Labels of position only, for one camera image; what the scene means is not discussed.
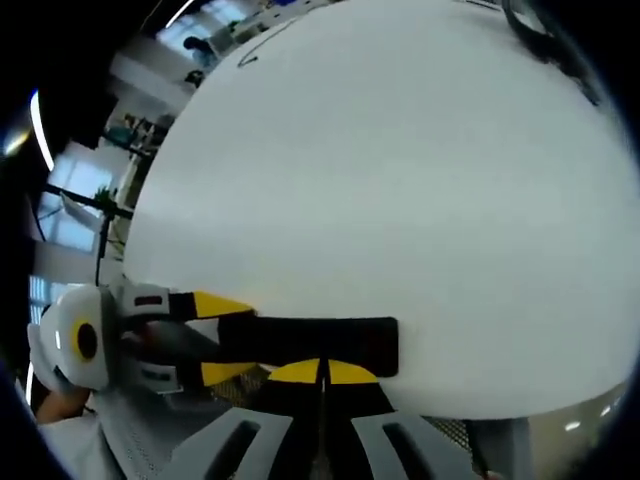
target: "person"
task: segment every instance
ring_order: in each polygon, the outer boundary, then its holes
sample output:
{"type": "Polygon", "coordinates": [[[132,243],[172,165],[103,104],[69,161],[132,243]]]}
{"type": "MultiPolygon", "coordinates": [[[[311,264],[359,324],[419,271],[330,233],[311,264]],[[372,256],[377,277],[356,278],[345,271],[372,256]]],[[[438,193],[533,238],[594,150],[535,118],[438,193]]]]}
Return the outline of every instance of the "person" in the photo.
{"type": "Polygon", "coordinates": [[[198,37],[187,37],[182,45],[191,51],[191,57],[205,72],[210,72],[218,65],[218,57],[211,45],[205,40],[198,37]]]}
{"type": "Polygon", "coordinates": [[[79,417],[89,399],[89,390],[78,388],[63,395],[51,392],[36,411],[36,421],[40,425],[48,425],[60,420],[79,417]]]}

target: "wall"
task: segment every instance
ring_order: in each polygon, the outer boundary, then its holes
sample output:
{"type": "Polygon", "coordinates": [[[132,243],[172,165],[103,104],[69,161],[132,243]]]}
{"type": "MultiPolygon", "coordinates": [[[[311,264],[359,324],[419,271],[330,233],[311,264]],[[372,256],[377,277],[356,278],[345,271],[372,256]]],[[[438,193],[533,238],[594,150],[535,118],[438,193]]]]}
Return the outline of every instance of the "wall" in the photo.
{"type": "Polygon", "coordinates": [[[252,14],[262,9],[260,0],[235,0],[235,4],[241,7],[245,13],[252,14]]]}
{"type": "Polygon", "coordinates": [[[113,76],[162,102],[174,114],[191,97],[192,91],[182,80],[194,69],[195,63],[188,58],[142,36],[117,53],[110,67],[113,76]]]}
{"type": "MultiPolygon", "coordinates": [[[[33,275],[56,283],[93,283],[96,256],[48,242],[36,242],[33,275]]],[[[122,273],[122,262],[103,259],[100,282],[110,283],[122,273]]]]}
{"type": "Polygon", "coordinates": [[[211,35],[215,34],[218,30],[226,27],[225,24],[219,22],[216,18],[208,15],[203,11],[196,12],[195,14],[193,14],[193,17],[195,18],[196,22],[209,30],[211,35]]]}
{"type": "Polygon", "coordinates": [[[71,142],[63,154],[77,162],[88,163],[107,170],[113,177],[110,185],[112,188],[118,184],[129,164],[128,152],[111,145],[105,145],[104,142],[101,142],[101,146],[95,150],[71,142]]]}
{"type": "Polygon", "coordinates": [[[112,118],[130,113],[137,117],[154,120],[167,111],[165,102],[118,78],[112,77],[108,88],[118,98],[118,103],[113,109],[112,118]]]}

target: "window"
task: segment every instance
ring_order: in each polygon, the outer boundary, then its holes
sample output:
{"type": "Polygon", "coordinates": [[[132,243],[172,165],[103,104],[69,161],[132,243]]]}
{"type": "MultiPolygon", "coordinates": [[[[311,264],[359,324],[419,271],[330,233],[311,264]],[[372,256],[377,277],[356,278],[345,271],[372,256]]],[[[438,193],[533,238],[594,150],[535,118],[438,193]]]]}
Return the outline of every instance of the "window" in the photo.
{"type": "MultiPolygon", "coordinates": [[[[109,170],[70,155],[59,155],[54,165],[48,182],[86,197],[93,197],[102,186],[109,187],[113,180],[109,170]]],[[[85,210],[100,215],[94,208],[85,207],[85,210]]],[[[67,214],[59,196],[50,193],[42,195],[38,218],[45,241],[84,252],[93,251],[97,233],[67,214]]]]}
{"type": "Polygon", "coordinates": [[[42,312],[47,305],[55,302],[60,295],[65,293],[75,284],[63,284],[49,282],[41,277],[29,277],[29,308],[31,322],[40,323],[42,312]]]}
{"type": "Polygon", "coordinates": [[[202,13],[195,15],[182,15],[169,28],[165,28],[157,33],[156,39],[169,47],[170,49],[180,53],[181,55],[191,58],[191,52],[185,50],[182,43],[187,37],[208,38],[212,36],[218,28],[222,28],[233,21],[241,22],[249,16],[249,13],[243,8],[241,3],[232,0],[214,0],[203,5],[202,13]],[[206,15],[213,21],[204,21],[198,17],[206,15]]]}
{"type": "Polygon", "coordinates": [[[231,22],[241,22],[247,18],[247,13],[238,4],[231,0],[214,0],[202,7],[203,12],[207,12],[223,25],[231,22]]]}
{"type": "Polygon", "coordinates": [[[191,52],[182,46],[185,39],[191,36],[207,38],[211,34],[210,29],[198,23],[193,15],[183,15],[173,22],[169,28],[160,30],[156,35],[156,39],[181,55],[191,58],[191,52]]]}

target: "gray fabric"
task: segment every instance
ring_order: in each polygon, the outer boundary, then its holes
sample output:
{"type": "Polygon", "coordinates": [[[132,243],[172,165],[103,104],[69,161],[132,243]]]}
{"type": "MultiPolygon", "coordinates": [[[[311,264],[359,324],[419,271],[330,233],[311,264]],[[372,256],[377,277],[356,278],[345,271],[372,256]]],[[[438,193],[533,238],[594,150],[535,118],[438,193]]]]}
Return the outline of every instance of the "gray fabric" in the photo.
{"type": "Polygon", "coordinates": [[[214,408],[189,412],[174,411],[162,396],[143,390],[110,390],[94,398],[104,436],[127,479],[156,478],[174,448],[228,409],[211,401],[214,408]]]}
{"type": "Polygon", "coordinates": [[[385,427],[397,427],[402,432],[435,479],[477,479],[467,453],[417,415],[394,412],[354,418],[351,422],[358,432],[376,480],[408,478],[384,431],[385,427]]]}
{"type": "Polygon", "coordinates": [[[77,480],[124,480],[95,415],[40,425],[51,452],[77,480]]]}
{"type": "Polygon", "coordinates": [[[232,444],[233,437],[242,427],[251,430],[255,437],[233,478],[267,480],[291,421],[291,417],[233,408],[180,445],[161,480],[180,480],[186,471],[193,480],[210,478],[212,466],[224,461],[221,456],[228,453],[226,447],[232,444]]]}

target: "ceiling light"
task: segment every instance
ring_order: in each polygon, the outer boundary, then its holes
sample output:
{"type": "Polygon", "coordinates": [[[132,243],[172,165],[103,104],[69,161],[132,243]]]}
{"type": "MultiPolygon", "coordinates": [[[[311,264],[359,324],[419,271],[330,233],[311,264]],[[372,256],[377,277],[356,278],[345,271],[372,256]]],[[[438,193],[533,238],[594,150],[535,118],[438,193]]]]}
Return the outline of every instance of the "ceiling light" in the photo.
{"type": "Polygon", "coordinates": [[[29,105],[31,112],[31,123],[33,124],[33,130],[36,133],[36,139],[40,146],[40,152],[44,158],[49,171],[53,170],[53,157],[49,151],[49,145],[47,145],[47,139],[44,137],[44,130],[42,128],[42,119],[40,118],[40,103],[38,102],[38,91],[31,97],[31,104],[29,105]]]}
{"type": "Polygon", "coordinates": [[[29,132],[19,132],[8,135],[3,145],[4,155],[10,157],[18,153],[18,150],[20,150],[20,147],[27,141],[27,138],[29,138],[29,132]]]}
{"type": "Polygon", "coordinates": [[[27,398],[27,405],[31,405],[31,387],[33,386],[33,364],[29,362],[29,369],[27,370],[27,389],[25,391],[25,397],[27,398]]]}
{"type": "Polygon", "coordinates": [[[187,9],[187,7],[192,3],[193,3],[193,0],[187,0],[187,2],[182,7],[180,7],[180,10],[178,10],[176,14],[173,17],[171,17],[171,20],[167,22],[164,28],[169,28],[173,24],[173,22],[175,22],[178,19],[178,17],[182,15],[182,12],[184,12],[187,9]]]}
{"type": "Polygon", "coordinates": [[[564,429],[567,432],[570,432],[571,430],[575,430],[576,428],[578,428],[580,426],[580,422],[569,422],[564,426],[564,429]]]}

